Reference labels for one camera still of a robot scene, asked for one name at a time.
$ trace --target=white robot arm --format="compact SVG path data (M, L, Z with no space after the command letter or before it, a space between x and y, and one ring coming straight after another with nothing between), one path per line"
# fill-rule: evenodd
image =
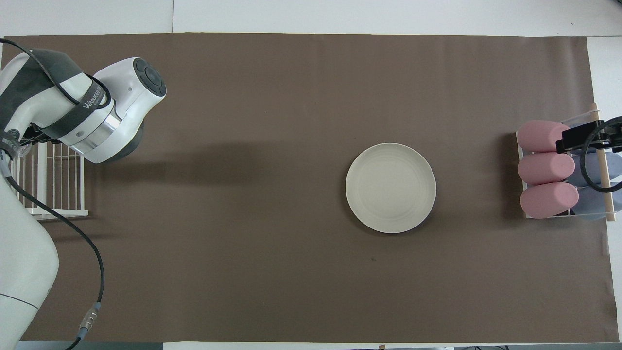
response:
M16 157L21 144L45 140L59 140L92 163L120 159L139 144L145 115L165 95L162 77L138 57L90 77L67 55L34 49L12 59L2 71L0 350L14 349L58 270L52 239L24 209L5 179L10 177L6 172L9 159ZM99 300L90 313L98 308ZM80 326L82 338L92 323L88 315Z

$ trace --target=pink foam block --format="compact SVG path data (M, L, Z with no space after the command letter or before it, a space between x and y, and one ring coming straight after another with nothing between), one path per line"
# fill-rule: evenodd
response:
M521 194L523 211L534 219L544 219L572 208L579 200L577 188L566 182L554 182L526 189Z
M558 182L572 175L574 171L575 162L565 153L529 154L518 163L518 174L530 185Z
M561 140L567 125L550 120L530 120L518 130L518 145L530 152L555 152L555 142Z

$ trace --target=brown mat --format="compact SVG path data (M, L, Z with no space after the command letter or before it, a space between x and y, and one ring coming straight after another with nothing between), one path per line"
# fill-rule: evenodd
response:
M107 268L88 340L618 340L605 223L527 220L518 202L513 132L592 102L584 38L13 39L89 73L140 56L169 87L137 151L88 167L93 215L77 222ZM366 228L345 199L352 160L383 142L437 178L404 234ZM73 339L95 259L45 227L60 271L24 339Z

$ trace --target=white dish rack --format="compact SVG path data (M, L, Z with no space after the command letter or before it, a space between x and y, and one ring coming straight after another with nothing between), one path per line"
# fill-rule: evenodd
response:
M65 217L87 216L84 158L64 144L37 143L11 162L15 181L28 193ZM16 193L37 220L55 217Z
M579 124L588 123L588 122L594 121L594 120L599 120L600 119L600 116L599 116L599 113L598 113L599 111L600 110L598 109L598 106L596 105L596 103L592 103L590 111L585 112L585 113L583 113L581 115L577 115L577 116L574 116L572 118L560 121L560 123L564 124L564 125L572 126L572 125L579 125ZM522 158L525 157L525 155L532 153L532 152L524 151L518 145L518 141L517 141L516 145L518 147L518 158L519 158L519 161L522 160ZM600 165L601 186L602 187L610 187L611 183L610 183L610 180L609 180L609 167L607 165L607 158L605 156L605 150L604 149L598 149L596 151L596 153L598 155L598 164ZM530 187L530 185L527 185L524 181L522 181L522 190L525 191L528 187ZM563 213L559 213L559 214L554 215L552 217L571 217L571 216L606 214L607 221L616 221L616 212L615 212L614 207L613 207L613 196L611 195L611 193L603 193L603 200L605 202L605 210L606 210L606 212L594 213L594 214L574 214L570 210L567 210L567 211L565 211ZM525 217L527 217L528 219L533 219L531 216L529 216L527 214L525 214Z

